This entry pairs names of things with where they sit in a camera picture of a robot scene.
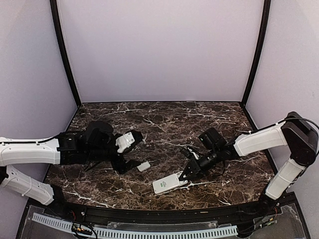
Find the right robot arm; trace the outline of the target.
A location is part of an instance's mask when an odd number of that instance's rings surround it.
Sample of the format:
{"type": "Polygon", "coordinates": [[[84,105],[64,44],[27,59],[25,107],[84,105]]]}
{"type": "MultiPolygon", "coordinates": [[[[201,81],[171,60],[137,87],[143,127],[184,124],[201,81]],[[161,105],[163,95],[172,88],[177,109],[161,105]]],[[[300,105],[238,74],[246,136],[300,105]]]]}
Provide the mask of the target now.
{"type": "Polygon", "coordinates": [[[282,193],[315,162],[319,155],[318,128],[317,124],[296,112],[288,113],[284,119],[275,124],[238,135],[231,141],[227,141],[211,127],[198,137],[208,150],[206,154],[201,154],[190,146],[181,150],[189,162],[179,180],[200,178],[220,162],[238,159],[269,148],[287,146],[290,150],[288,160],[266,186],[263,192],[265,197],[254,206],[257,215],[265,216],[273,209],[273,201],[279,199],[282,193]]]}

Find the white battery cover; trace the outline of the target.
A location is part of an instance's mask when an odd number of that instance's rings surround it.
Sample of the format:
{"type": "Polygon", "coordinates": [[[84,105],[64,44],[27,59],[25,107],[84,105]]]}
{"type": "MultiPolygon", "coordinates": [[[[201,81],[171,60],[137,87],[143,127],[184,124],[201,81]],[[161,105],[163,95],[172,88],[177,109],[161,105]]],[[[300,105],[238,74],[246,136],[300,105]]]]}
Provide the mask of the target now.
{"type": "Polygon", "coordinates": [[[139,166],[137,166],[137,169],[140,172],[144,172],[147,169],[149,169],[151,167],[150,163],[148,161],[141,163],[139,166]]]}

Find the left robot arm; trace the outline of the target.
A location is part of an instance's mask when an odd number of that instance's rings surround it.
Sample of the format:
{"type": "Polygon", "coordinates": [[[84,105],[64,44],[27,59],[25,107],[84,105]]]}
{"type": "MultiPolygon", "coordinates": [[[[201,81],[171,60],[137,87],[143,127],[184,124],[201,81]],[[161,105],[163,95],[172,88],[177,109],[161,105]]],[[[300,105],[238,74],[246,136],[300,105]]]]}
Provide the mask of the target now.
{"type": "Polygon", "coordinates": [[[125,174],[140,165],[125,155],[143,141],[136,130],[115,134],[104,121],[92,121],[83,131],[65,131],[46,139],[0,139],[0,185],[27,196],[43,205],[50,205],[59,217],[70,213],[62,189],[39,182],[19,170],[16,164],[46,163],[51,165],[85,165],[110,162],[112,169],[125,174]]]}

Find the white remote control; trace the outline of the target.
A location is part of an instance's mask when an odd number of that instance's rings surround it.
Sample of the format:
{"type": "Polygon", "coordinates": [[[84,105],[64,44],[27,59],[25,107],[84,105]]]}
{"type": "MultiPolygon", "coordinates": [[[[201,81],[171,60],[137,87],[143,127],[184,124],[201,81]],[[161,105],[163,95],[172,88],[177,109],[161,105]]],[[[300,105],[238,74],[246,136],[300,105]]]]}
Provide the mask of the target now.
{"type": "Polygon", "coordinates": [[[182,171],[178,173],[173,173],[169,176],[156,180],[152,183],[153,190],[155,194],[161,194],[177,187],[183,186],[188,183],[187,180],[179,180],[182,171]]]}

